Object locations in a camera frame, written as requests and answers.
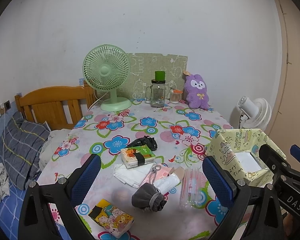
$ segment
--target wooden bed headboard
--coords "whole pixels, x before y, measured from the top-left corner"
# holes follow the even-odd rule
[[[32,91],[24,97],[15,96],[18,111],[30,122],[44,123],[47,121],[52,130],[63,128],[72,129],[82,118],[79,100],[86,99],[89,108],[96,98],[93,88],[84,81],[84,87],[47,87]],[[63,109],[62,101],[68,102],[73,123],[68,123]]]

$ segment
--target tablecloth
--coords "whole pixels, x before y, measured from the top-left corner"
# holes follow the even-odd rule
[[[121,240],[199,239],[209,236],[227,212],[203,173],[197,209],[180,210],[181,185],[178,185],[165,195],[167,203],[161,212],[146,213],[131,205],[131,196],[136,189],[113,176],[114,165],[122,163],[120,149],[136,138],[150,135],[158,144],[154,151],[156,162],[169,167],[200,168],[206,145],[216,130],[231,128],[212,107],[193,110],[183,100],[178,104],[168,103],[163,108],[152,108],[143,100],[134,100],[129,109],[115,113],[96,106],[56,149],[38,183],[54,184],[61,177],[69,177],[90,154],[98,154],[101,170],[83,203],[75,208],[96,239],[115,239],[88,216],[102,198],[135,218]],[[50,208],[55,221],[63,225],[55,204]]]

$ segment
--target yellow paper box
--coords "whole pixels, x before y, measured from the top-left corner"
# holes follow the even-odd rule
[[[287,159],[279,147],[260,129],[220,129],[211,140],[206,155],[215,158],[223,170],[227,170],[235,180],[243,179],[249,186],[260,187],[270,183],[273,173],[259,158],[261,145],[268,144],[282,158]],[[262,168],[256,172],[246,172],[239,163],[235,153],[247,151],[252,153]]]

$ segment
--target door frame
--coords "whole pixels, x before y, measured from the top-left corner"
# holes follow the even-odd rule
[[[281,37],[282,37],[282,65],[281,65],[281,74],[280,74],[280,81],[279,81],[279,87],[278,87],[278,93],[277,97],[274,102],[274,107],[272,109],[272,115],[271,119],[265,129],[265,133],[267,135],[270,134],[275,119],[277,118],[277,115],[279,113],[279,108],[281,105],[282,97],[283,97],[283,91],[286,84],[286,78],[287,78],[287,67],[288,67],[288,37],[287,37],[287,28],[286,23],[284,20],[284,14],[280,5],[279,0],[274,0],[275,5],[278,10],[279,15],[279,21],[280,21],[280,27],[281,27]]]

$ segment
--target white paper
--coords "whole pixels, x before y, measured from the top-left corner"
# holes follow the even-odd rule
[[[262,169],[250,152],[239,152],[235,155],[245,172],[256,172]]]
[[[160,190],[160,192],[164,195],[168,191],[172,190],[176,185],[180,183],[180,179],[174,173],[170,174],[168,177],[164,177],[156,180],[153,185]]]

